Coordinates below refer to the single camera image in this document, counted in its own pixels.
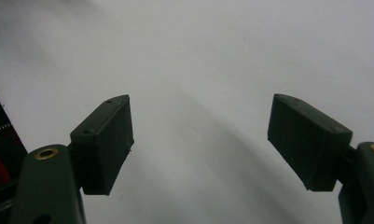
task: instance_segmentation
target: white surface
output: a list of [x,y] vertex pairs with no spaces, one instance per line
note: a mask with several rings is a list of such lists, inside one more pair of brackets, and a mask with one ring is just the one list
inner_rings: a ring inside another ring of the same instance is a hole
[[29,150],[132,98],[135,145],[91,223],[341,223],[267,141],[272,95],[374,141],[374,1],[0,1],[0,101]]

